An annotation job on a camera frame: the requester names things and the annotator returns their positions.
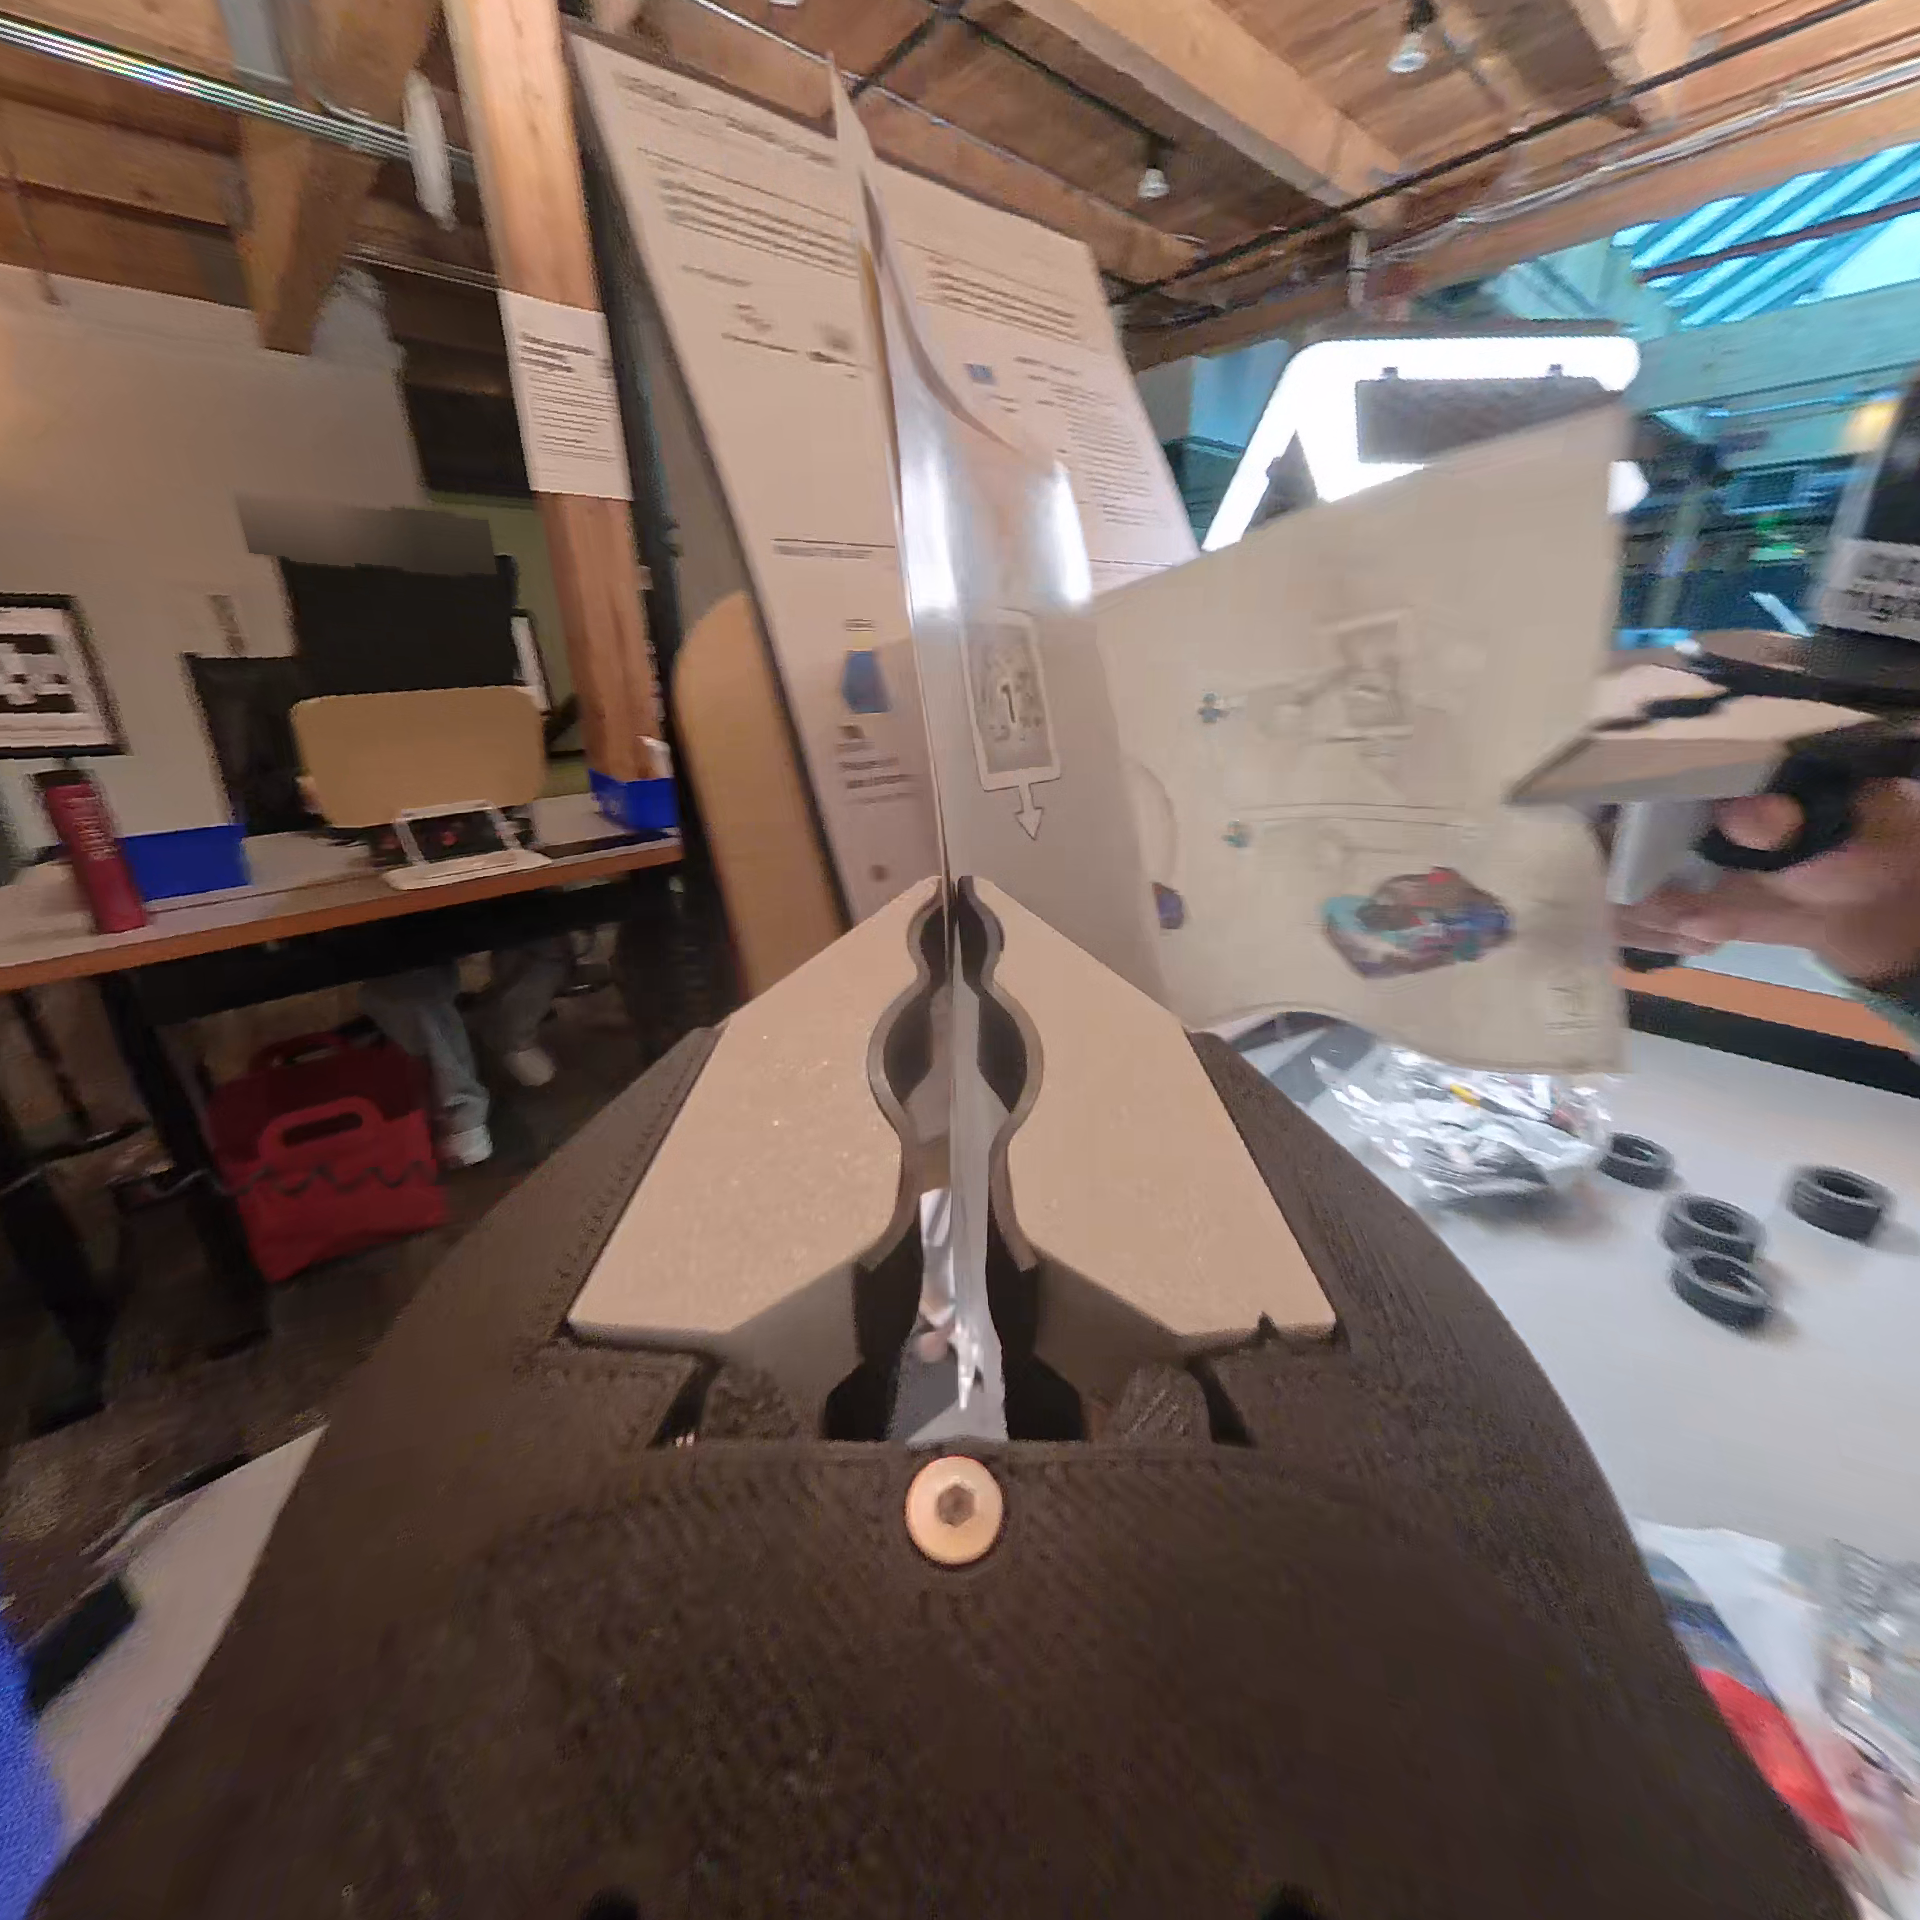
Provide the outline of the red water bottle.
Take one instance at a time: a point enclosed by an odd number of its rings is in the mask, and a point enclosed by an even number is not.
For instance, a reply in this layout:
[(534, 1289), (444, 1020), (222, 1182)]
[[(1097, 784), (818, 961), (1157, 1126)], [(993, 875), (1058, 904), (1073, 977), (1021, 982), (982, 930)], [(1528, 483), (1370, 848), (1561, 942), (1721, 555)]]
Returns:
[(148, 925), (150, 916), (103, 789), (71, 768), (36, 776), (34, 784), (94, 930), (120, 936)]

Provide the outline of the wooden post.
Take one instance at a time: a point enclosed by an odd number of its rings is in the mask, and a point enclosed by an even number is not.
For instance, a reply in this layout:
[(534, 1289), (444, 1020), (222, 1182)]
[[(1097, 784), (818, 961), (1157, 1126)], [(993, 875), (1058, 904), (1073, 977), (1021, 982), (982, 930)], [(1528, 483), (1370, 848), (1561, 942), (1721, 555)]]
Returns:
[[(557, 4), (446, 2), (496, 290), (596, 307), (584, 173)], [(669, 770), (632, 502), (537, 496), (586, 764)]]

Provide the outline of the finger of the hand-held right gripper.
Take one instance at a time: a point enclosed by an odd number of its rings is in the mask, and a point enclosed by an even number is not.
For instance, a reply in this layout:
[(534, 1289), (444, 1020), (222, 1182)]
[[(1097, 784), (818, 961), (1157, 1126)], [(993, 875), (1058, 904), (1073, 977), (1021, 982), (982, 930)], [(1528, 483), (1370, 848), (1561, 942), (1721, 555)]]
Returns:
[(1577, 731), (1503, 792), (1510, 806), (1594, 806), (1754, 796), (1808, 739), (1868, 724), (1865, 710), (1789, 700), (1637, 709)]
[(1712, 680), (1658, 662), (1629, 662), (1594, 683), (1590, 722), (1688, 721), (1732, 702), (1737, 694)]

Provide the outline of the crumpled clear plastic bag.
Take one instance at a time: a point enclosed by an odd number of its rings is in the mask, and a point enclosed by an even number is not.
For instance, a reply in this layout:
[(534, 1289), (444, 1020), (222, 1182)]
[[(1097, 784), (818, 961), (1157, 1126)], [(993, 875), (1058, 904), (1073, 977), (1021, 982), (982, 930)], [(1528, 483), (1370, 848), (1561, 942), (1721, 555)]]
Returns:
[(1311, 1059), (1357, 1140), (1437, 1208), (1522, 1202), (1594, 1172), (1614, 1139), (1601, 1089), (1549, 1073), (1490, 1073), (1370, 1044)]

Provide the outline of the lego instruction booklet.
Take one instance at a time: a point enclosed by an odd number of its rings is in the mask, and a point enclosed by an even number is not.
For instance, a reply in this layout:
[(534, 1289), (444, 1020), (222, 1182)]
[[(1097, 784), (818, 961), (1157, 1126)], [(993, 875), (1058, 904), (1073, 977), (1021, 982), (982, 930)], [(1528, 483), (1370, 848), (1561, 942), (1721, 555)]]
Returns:
[(1457, 1065), (1606, 1073), (1586, 832), (1508, 755), (1574, 722), (1614, 580), (1618, 409), (1294, 515), (1095, 600), (1068, 469), (933, 340), (848, 90), (896, 554), (941, 854), (953, 1418), (1012, 1430), (986, 1301), (991, 1132), (960, 882), (989, 880), (1184, 1028), (1298, 1010)]

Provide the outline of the grey office desk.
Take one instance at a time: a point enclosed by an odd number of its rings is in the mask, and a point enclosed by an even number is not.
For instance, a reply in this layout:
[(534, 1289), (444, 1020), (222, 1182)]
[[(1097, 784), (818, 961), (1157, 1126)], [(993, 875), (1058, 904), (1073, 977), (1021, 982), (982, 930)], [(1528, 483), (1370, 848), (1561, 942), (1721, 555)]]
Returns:
[(150, 1126), (182, 1174), (215, 1299), (216, 1354), (268, 1336), (268, 1282), (233, 1201), (215, 1185), (202, 1098), (169, 1032), (366, 977), (415, 970), (543, 932), (626, 920), (644, 899), (637, 873), (682, 857), (676, 832), (623, 832), (586, 796), (537, 801), (542, 868), (489, 870), (394, 890), (368, 857), (298, 834), (250, 843), (255, 880), (216, 896), (164, 904), (143, 929), (95, 932), (66, 867), (4, 886), (4, 995), (94, 985), (117, 1052)]

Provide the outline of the white task instruction poster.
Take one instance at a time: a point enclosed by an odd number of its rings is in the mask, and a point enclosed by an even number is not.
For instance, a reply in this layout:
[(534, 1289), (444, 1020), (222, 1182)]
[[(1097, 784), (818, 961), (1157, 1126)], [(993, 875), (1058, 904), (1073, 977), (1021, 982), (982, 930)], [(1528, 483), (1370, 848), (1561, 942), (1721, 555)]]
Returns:
[[(896, 517), (831, 133), (575, 38), (580, 124), (618, 216), (680, 632), (734, 593), (836, 899), (865, 920), (926, 873), (879, 654), (905, 640)], [(885, 162), (885, 213), (948, 370), (1068, 469), (1095, 593), (1196, 557), (1092, 252)]]

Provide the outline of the holographic sticker sheet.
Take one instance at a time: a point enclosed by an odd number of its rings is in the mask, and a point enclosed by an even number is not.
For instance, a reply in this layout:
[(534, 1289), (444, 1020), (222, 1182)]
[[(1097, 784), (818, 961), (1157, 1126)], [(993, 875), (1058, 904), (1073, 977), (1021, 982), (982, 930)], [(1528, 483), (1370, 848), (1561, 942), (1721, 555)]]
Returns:
[(1814, 1605), (1781, 1544), (1632, 1521), (1664, 1619), (1761, 1780), (1863, 1902), (1877, 1872), (1831, 1765), (1817, 1705)]

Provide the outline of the white paper notice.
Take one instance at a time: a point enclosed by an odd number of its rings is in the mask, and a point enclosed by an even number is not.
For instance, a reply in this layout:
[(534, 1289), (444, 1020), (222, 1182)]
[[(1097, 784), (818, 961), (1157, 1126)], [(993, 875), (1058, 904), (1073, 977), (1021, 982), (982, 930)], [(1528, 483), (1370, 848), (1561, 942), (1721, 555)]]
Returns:
[(530, 490), (632, 500), (606, 316), (506, 289), (496, 304)]

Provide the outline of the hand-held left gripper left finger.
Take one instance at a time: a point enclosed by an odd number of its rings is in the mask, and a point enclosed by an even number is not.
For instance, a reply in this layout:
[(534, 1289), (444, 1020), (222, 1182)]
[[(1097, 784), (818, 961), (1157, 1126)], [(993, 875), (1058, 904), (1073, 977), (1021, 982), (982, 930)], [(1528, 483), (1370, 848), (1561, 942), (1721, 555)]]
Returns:
[(823, 1410), (863, 1360), (861, 1282), (913, 1185), (882, 1044), (927, 985), (935, 877), (732, 1016), (567, 1312), (578, 1339), (693, 1354)]

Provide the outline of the black framed marker sign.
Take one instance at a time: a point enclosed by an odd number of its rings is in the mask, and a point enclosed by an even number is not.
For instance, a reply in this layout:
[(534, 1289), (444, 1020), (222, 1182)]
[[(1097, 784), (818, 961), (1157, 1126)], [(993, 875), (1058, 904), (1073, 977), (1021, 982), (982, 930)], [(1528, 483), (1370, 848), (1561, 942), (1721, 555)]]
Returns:
[(127, 734), (80, 602), (1, 593), (1, 758), (125, 756)]

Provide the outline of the bright light panel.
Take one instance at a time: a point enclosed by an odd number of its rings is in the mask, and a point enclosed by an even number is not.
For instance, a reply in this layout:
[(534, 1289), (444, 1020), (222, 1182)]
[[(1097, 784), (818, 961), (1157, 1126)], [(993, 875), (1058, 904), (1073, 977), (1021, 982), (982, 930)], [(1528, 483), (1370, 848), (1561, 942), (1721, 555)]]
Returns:
[(1597, 322), (1336, 331), (1296, 350), (1239, 458), (1201, 549), (1296, 505), (1396, 483), (1463, 449), (1620, 400), (1640, 346)]

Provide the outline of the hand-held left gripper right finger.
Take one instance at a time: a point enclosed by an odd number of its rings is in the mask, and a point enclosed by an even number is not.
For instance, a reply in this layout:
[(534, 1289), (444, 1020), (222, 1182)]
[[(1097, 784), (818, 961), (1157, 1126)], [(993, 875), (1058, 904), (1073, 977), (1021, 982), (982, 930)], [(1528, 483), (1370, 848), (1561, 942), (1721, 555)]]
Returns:
[(1008, 1382), (1080, 1401), (1154, 1365), (1326, 1344), (1336, 1315), (1181, 1021), (965, 877), (986, 1084), (986, 1301)]

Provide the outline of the red felt bag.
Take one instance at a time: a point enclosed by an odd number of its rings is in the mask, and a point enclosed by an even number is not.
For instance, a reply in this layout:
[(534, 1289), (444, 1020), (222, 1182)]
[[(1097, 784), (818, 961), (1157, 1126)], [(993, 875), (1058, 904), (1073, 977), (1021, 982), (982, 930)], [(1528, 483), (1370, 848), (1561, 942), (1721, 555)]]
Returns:
[(425, 1069), (383, 1037), (262, 1046), (207, 1094), (205, 1137), (271, 1284), (448, 1220)]

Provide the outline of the orange edged table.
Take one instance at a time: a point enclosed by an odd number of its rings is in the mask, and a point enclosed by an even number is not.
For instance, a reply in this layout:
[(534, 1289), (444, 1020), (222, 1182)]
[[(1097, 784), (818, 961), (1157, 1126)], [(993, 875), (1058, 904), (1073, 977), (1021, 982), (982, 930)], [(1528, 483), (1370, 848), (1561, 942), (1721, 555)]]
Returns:
[(1918, 1098), (1913, 1044), (1853, 998), (1685, 966), (1620, 966), (1616, 982), (1644, 1035)]

